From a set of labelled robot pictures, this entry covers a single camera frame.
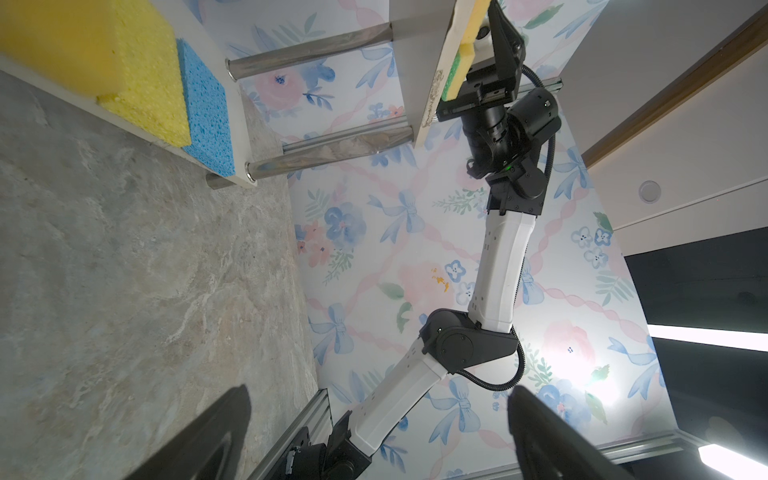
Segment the blue sponge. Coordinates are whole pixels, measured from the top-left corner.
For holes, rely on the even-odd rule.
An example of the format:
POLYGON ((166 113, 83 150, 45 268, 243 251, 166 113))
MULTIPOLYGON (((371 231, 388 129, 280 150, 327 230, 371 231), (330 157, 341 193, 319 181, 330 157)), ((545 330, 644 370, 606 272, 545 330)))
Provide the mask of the blue sponge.
POLYGON ((185 40, 176 42, 191 140, 183 150, 215 174, 234 176, 226 91, 185 40))

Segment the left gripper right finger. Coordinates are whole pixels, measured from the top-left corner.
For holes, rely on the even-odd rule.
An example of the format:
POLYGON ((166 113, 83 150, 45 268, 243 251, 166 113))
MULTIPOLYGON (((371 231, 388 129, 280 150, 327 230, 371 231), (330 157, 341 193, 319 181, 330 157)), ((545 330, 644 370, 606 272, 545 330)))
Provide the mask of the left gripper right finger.
POLYGON ((513 387, 507 411, 523 478, 608 480, 631 477, 525 387, 513 387))

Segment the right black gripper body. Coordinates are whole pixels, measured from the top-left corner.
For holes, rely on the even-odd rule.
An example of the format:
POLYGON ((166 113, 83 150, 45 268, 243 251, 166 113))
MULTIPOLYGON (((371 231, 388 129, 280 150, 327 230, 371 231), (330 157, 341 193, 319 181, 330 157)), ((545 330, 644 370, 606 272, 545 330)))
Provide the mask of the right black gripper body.
POLYGON ((487 60, 469 69, 453 100, 441 100, 440 122, 459 119, 471 157, 470 177, 483 179, 510 170, 518 162, 539 162, 547 149, 543 175, 551 177, 555 137, 562 126, 559 106, 543 81, 523 61, 512 59, 513 72, 501 74, 487 60))

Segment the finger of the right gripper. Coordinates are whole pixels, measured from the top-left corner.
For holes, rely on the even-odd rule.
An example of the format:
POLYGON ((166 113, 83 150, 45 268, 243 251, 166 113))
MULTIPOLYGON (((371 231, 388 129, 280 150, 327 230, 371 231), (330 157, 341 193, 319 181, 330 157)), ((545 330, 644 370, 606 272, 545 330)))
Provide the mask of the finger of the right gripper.
POLYGON ((465 50, 471 60, 464 74, 464 92, 491 92, 504 88, 516 99, 526 58, 522 35, 498 1, 477 1, 465 32, 465 50))

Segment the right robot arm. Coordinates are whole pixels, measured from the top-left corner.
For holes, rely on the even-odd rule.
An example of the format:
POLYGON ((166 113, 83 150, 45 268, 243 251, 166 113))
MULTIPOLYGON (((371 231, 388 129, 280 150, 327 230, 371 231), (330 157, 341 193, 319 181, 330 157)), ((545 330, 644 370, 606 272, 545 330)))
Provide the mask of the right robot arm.
POLYGON ((473 366, 522 357, 513 309, 525 254, 541 214, 561 127, 557 102, 525 64, 522 36, 491 2, 494 57, 470 72, 460 95, 439 104, 442 120, 458 118, 469 142, 470 176, 488 183, 486 232, 476 280, 459 309, 430 313, 414 343, 372 392, 344 413, 329 438, 311 444, 302 430, 270 471, 273 479, 355 479, 407 413, 446 376, 469 377, 473 366))

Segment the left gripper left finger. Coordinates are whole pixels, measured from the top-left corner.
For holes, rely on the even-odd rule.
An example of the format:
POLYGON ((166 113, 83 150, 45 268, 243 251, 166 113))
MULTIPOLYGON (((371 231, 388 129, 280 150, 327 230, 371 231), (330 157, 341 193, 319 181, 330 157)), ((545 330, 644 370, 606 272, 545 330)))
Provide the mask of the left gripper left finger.
POLYGON ((233 387, 127 477, 233 479, 250 418, 247 387, 233 387))

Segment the dark yellow sponge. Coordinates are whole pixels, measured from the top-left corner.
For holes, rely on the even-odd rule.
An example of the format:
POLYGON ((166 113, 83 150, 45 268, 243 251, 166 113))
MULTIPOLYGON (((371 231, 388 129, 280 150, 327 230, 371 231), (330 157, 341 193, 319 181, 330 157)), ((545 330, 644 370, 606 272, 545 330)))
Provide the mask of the dark yellow sponge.
POLYGON ((458 51, 447 76, 441 100, 455 100, 475 58, 474 42, 487 15, 490 0, 477 0, 469 17, 467 27, 462 35, 458 51))

